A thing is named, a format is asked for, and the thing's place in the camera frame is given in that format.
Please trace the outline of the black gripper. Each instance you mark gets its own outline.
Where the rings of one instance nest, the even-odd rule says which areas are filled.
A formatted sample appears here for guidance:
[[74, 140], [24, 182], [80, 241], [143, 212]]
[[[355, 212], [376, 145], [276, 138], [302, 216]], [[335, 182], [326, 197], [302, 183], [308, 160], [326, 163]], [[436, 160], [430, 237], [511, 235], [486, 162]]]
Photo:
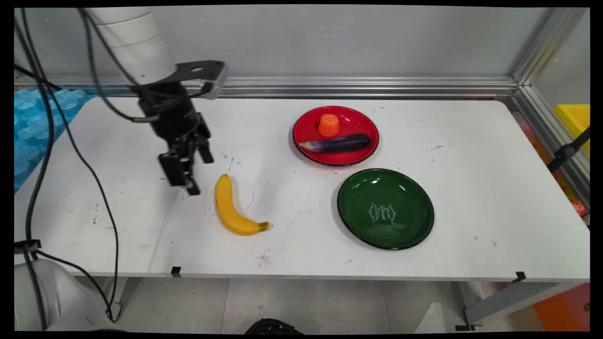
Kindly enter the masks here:
[[160, 83], [137, 88], [137, 95], [144, 115], [158, 118], [151, 127], [167, 143], [168, 151], [160, 154], [158, 161], [168, 182], [191, 196], [200, 195], [194, 179], [193, 154], [199, 152], [205, 164], [214, 163], [211, 133], [187, 90], [181, 83]]

